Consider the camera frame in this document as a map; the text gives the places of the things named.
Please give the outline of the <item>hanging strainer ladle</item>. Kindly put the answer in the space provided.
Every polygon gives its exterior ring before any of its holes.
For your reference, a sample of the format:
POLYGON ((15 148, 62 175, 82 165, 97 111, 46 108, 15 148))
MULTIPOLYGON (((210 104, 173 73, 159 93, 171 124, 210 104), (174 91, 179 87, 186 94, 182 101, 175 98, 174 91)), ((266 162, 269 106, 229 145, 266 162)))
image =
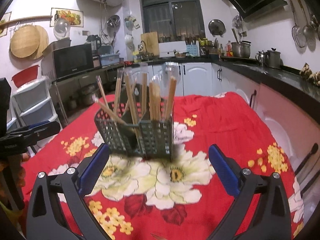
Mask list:
POLYGON ((289 0, 292 14, 293 14, 293 20, 294 20, 294 26, 292 27, 291 34, 292 38, 299 48, 304 48, 306 47, 306 37, 304 36, 301 27, 297 24, 297 19, 296 19, 296 11, 294 9, 292 0, 289 0))

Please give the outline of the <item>steel kettle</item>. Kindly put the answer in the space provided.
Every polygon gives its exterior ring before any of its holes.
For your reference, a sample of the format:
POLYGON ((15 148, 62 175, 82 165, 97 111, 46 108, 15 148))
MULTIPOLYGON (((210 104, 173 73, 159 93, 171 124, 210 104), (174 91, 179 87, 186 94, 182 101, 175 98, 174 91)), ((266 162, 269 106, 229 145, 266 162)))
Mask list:
POLYGON ((276 48, 271 48, 266 52, 266 64, 270 68, 280 69, 281 53, 276 48))

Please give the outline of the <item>round bamboo tray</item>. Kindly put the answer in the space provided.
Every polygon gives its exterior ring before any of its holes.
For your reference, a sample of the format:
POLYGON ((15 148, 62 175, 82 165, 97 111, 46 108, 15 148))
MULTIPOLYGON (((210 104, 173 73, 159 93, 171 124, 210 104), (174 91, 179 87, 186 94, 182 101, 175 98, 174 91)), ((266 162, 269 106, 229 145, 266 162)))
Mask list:
POLYGON ((40 45, 40 33, 33 25, 24 25, 15 31, 10 41, 10 51, 17 58, 29 57, 40 45))

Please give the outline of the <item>dark green utensil basket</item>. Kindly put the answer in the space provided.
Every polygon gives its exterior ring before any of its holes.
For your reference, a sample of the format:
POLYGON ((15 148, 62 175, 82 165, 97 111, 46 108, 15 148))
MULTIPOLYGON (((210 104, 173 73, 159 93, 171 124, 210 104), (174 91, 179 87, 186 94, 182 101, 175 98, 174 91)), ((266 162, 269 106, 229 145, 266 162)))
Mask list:
POLYGON ((128 157, 171 160, 174 148, 173 117, 155 121, 150 119, 147 111, 134 124, 126 106, 127 103, 123 101, 118 107, 118 115, 124 124, 114 121, 103 109, 96 113, 94 123, 104 143, 111 151, 128 157))

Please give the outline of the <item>chopsticks pair long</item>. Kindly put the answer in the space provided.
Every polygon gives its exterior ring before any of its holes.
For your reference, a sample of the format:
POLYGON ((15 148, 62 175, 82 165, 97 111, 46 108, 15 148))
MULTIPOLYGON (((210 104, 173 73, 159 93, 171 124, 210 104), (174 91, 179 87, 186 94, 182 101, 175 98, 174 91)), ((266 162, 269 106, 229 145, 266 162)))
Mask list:
POLYGON ((108 114, 108 116, 114 121, 117 122, 119 124, 122 125, 126 125, 126 122, 124 120, 122 120, 119 116, 117 116, 115 113, 113 113, 105 104, 103 104, 102 102, 100 102, 100 100, 95 96, 94 97, 94 101, 95 103, 97 103, 100 108, 108 114))

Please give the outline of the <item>red floral tablecloth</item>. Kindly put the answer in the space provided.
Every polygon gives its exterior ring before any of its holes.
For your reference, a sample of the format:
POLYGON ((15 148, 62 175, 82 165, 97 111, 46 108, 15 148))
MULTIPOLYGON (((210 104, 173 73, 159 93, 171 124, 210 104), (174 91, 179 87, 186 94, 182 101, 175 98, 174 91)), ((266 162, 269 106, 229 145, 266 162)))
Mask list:
POLYGON ((303 228, 303 200, 285 151, 236 93, 185 96, 174 102, 172 161, 112 154, 85 203, 112 239, 206 239, 233 198, 208 159, 217 144, 255 174, 278 172, 291 212, 291 235, 303 228))

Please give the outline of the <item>steel stock pot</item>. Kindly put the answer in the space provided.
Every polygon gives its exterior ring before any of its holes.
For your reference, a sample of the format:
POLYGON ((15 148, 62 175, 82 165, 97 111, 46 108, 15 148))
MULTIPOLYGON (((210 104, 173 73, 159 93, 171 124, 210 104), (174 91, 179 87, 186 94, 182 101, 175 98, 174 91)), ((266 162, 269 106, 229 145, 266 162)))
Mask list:
POLYGON ((241 57, 249 59, 251 55, 251 42, 241 41, 232 42, 232 52, 234 57, 241 57))

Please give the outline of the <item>chopsticks pair bottom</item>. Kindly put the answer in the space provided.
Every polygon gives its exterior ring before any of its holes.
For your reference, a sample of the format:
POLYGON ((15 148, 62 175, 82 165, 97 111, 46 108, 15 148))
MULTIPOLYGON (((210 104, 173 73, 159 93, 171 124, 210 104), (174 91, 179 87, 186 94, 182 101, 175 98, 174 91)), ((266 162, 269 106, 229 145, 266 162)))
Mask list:
POLYGON ((126 92, 127 92, 127 98, 128 98, 129 107, 130 107, 132 123, 134 125, 137 125, 138 118, 137 118, 136 104, 135 104, 135 101, 133 98, 133 92, 131 89, 131 81, 130 81, 129 74, 124 74, 124 80, 125 80, 125 85, 126 85, 126 92))

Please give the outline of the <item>white plastic drawer unit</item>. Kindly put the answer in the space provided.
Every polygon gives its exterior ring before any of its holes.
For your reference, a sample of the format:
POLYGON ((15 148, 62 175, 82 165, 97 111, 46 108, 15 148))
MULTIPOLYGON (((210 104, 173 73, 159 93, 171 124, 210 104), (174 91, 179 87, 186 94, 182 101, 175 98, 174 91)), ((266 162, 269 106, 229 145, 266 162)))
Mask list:
POLYGON ((49 79, 43 76, 22 85, 12 94, 14 111, 23 126, 44 121, 60 123, 49 89, 49 79))

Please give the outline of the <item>wooden cutting board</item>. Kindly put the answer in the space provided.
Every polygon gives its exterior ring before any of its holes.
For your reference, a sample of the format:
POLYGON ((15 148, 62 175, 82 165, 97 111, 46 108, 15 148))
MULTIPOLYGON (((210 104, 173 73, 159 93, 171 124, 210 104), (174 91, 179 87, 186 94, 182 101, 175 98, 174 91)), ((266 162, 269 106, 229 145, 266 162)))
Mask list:
POLYGON ((148 53, 153 53, 154 56, 159 56, 158 33, 156 31, 143 33, 140 35, 140 38, 145 42, 148 53))

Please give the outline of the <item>black microwave oven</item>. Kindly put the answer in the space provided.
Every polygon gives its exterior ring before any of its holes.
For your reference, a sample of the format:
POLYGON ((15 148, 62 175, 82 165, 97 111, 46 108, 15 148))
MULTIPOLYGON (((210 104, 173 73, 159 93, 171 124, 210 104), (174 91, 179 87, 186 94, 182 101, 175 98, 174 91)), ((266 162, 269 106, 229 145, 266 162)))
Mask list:
POLYGON ((88 43, 53 50, 41 61, 42 75, 52 81, 93 68, 93 54, 88 43))

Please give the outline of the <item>hanging pot lid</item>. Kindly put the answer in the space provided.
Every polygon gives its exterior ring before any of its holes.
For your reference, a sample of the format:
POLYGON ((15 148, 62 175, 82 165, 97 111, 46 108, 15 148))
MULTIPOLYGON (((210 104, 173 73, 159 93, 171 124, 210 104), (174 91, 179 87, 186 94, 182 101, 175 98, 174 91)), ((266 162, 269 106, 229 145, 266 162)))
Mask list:
POLYGON ((208 29, 213 36, 222 36, 226 32, 224 23, 218 19, 211 20, 208 23, 208 29))

